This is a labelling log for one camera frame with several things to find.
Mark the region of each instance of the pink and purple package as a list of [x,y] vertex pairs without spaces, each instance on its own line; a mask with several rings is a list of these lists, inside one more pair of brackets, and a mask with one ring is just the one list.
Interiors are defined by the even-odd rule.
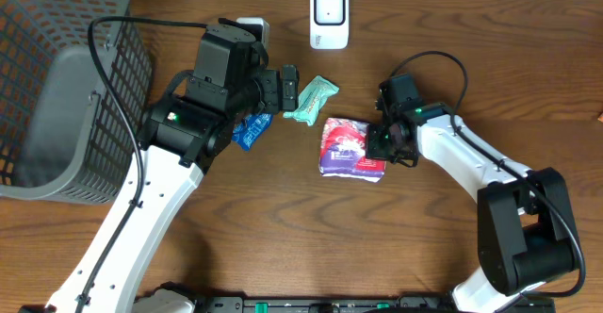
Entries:
[[368,124],[346,119],[327,119],[320,143],[320,174],[379,181],[385,174],[385,161],[368,159]]

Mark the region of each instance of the blue wrapper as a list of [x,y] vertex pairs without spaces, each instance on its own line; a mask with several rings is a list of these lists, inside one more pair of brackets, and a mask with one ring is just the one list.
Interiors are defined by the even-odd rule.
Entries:
[[257,138],[272,124],[272,117],[271,114],[248,115],[233,131],[233,141],[249,152]]

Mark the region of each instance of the wooden table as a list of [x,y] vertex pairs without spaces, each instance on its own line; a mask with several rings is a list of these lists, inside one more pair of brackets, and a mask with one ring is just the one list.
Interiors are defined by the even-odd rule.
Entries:
[[[132,0],[138,16],[216,22],[261,16],[272,67],[297,64],[340,87],[308,127],[275,118],[249,153],[232,144],[185,203],[139,293],[167,281],[203,293],[392,296],[444,291],[478,266],[476,206],[444,171],[388,166],[373,185],[318,173],[322,124],[378,121],[377,86],[424,50],[458,56],[470,75],[461,115],[500,151],[565,177],[588,277],[558,312],[599,312],[603,286],[603,0],[351,0],[348,48],[310,48],[309,0]],[[194,64],[200,30],[143,27],[155,55],[156,100]],[[409,66],[428,102],[458,97],[444,58]],[[45,303],[103,221],[108,206],[0,201],[1,312]],[[570,288],[567,275],[547,289]]]

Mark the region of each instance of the laundry basket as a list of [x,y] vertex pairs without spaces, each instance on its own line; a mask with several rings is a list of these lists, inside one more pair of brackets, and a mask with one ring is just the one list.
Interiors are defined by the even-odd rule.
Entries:
[[[88,48],[90,22],[129,0],[0,0],[0,194],[101,204],[120,190],[132,144]],[[100,24],[99,55],[136,128],[152,67],[132,24]]]

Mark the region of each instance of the snack package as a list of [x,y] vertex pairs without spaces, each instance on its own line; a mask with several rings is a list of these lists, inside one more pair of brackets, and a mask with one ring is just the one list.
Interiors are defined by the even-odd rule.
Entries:
[[300,106],[295,111],[286,111],[283,117],[293,118],[297,122],[306,122],[309,126],[317,120],[318,111],[327,103],[327,99],[339,91],[333,83],[316,76],[310,84],[301,92],[299,97]]
[[257,138],[272,124],[271,114],[248,115],[233,131],[233,141],[245,152],[252,149]]
[[377,182],[385,175],[385,161],[368,159],[368,124],[327,119],[320,143],[320,174]]

